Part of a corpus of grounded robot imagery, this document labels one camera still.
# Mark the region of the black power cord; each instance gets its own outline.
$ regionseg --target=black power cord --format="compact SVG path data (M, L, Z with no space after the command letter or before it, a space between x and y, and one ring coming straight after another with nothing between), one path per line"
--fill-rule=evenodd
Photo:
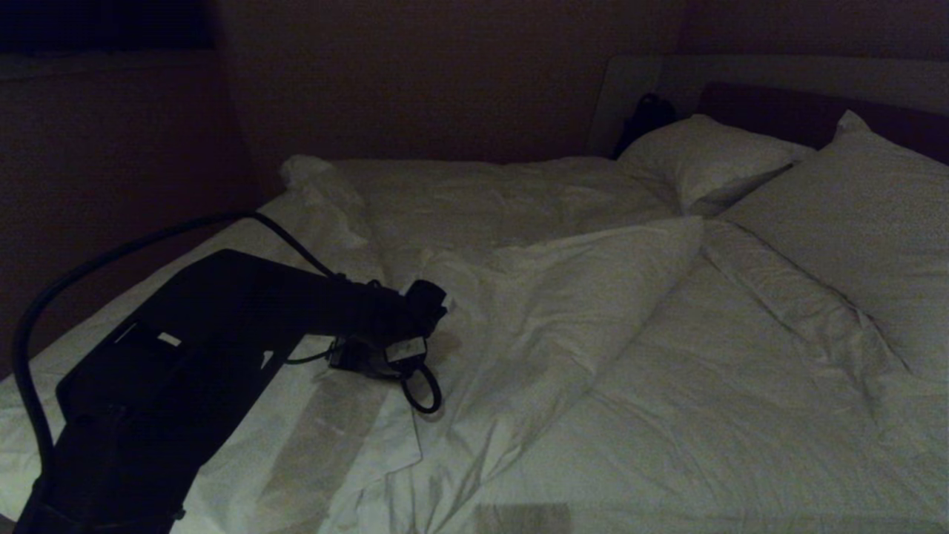
M43 312L46 306L48 306L49 303L52 302L52 300L62 293L66 288L119 258L135 253L158 241L172 238L197 228L239 219L256 219L258 222L272 230L277 236L286 241L287 244L293 248L293 250L297 251L300 256L302 256L307 262L315 267L317 271L323 273L327 277L342 276L334 274L332 271L326 268L326 266L321 263L314 255L312 255L302 244L300 244L299 241L297 241L289 232L284 230L272 219L256 212L237 212L194 219L158 231L149 236L145 236L144 238L138 238L133 241L129 241L99 257L89 260L88 262L80 265L72 271L69 271L58 280L47 286L33 300L33 302L27 308L27 311L23 314L23 317L20 319L20 322L17 325L16 334L13 337L12 344L13 375L16 379L16 386L20 390L20 398L23 399L23 405L26 407L29 422L33 426L33 433L36 436L36 445L40 453L40 464L42 470L40 477L36 481L37 487L34 488L34 493L38 495L45 493L43 489L46 487L47 477L53 472L54 468L52 432L49 429L49 421L47 420L46 414L43 412L43 405L40 402L39 394L36 392L36 387L33 384L32 374L29 370L29 337L33 332L33 327L35 326L37 319L39 319L40 314Z

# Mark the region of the bed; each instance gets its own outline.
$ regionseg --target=bed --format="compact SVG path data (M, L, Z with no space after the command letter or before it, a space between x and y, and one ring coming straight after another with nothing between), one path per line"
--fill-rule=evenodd
M283 370L174 531L947 531L949 119L709 85L673 126L618 162L287 161L261 211L324 263L448 292L444 407ZM220 248L307 268L240 222L158 271L33 360L54 435L58 380ZM38 466L7 380L0 513Z

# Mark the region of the black cable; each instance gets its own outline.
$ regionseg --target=black cable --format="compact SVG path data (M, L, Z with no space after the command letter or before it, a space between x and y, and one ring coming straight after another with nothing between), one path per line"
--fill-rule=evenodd
M409 391L409 379L412 378L412 373L404 374L400 377L399 381L402 383L402 392L405 393L405 398L409 401L409 404L412 405L412 408L422 412L422 413L435 413L441 408L441 388L438 386L438 381L435 379L435 376L428 369L428 366L424 363L419 363L418 370L421 371L422 376L425 377L425 381L428 382L428 387L432 389L432 406L424 407L419 404L419 401L415 400L415 397L412 396L412 393Z
M43 404L40 402L39 394L37 394L36 387L33 384L32 374L29 371L28 350L29 337L32 334L33 327L35 326L37 319L39 319L40 314L43 312L43 309L45 309L46 306L48 306L49 303L52 302L54 298L56 298L56 296L62 293L70 285L121 257L128 256L155 242L172 238L179 234L195 230L196 228L238 219L256 219L258 222L272 230L277 236L286 241L287 244L293 248L293 250L297 251L300 256L302 256L313 267L315 267L327 277L342 276L336 275L327 269L325 265L320 263L320 261L314 257L302 244L300 244L299 241L293 238L289 232L284 230L279 224L267 216L256 212L225 213L194 219L176 226L172 226L170 228L166 228L164 230L160 230L154 234L145 236L144 238L138 238L133 241L129 241L122 246L112 249L111 251L91 259L79 267L76 267L72 271L69 271L58 280L47 286L29 305L27 311L20 318L20 322L16 327L16 334L13 337L12 366L13 376L16 380L16 386L20 390L20 398L23 400L23 405L27 410L29 422L33 426L33 433L36 436L36 445L40 453L40 464L42 471L40 473L40 477L37 479L39 495L44 493L43 488L46 486L47 476L53 472L53 438L52 433L49 430L49 421L47 420L46 414L43 412Z
M295 360L286 359L284 360L284 365L300 365L303 363L316 361L321 358L329 358L331 355L333 355L333 353L338 353L342 349L343 349L343 345L340 345L339 347L330 347L329 349L326 349L325 351L321 353L314 354L313 356L307 356L305 358L297 358Z

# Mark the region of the headboard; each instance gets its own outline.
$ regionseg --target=headboard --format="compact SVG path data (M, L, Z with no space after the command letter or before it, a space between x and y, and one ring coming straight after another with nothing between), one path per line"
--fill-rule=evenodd
M606 65L586 153L611 154L623 132L623 120L650 91L670 100L680 116L696 112L701 99L704 109L708 112L714 106L724 122L739 121L735 125L752 130L768 128L764 133L791 135L812 145L826 144L837 120L853 108L894 143L946 161L947 148L940 146L944 144L940 140L949 139L946 61L756 54L616 56Z
M702 90L696 113L820 148L833 139L835 125L848 109L893 143L949 163L949 117L915 109L772 87L710 83Z

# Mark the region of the black strap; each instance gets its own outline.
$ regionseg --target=black strap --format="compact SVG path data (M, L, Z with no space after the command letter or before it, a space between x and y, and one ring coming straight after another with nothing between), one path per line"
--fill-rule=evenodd
M419 401L415 400L415 397L412 396L412 392L409 391L409 379L412 378L412 372L404 374L399 378L399 381L402 383L402 392L405 393L405 398L409 401L409 404L412 405L412 408L422 413L435 413L441 408L441 388L438 387L438 381L428 369L428 366L421 363L418 369L421 371L422 376L425 377L425 381L428 382L428 387L432 389L432 406L422 406L419 404Z

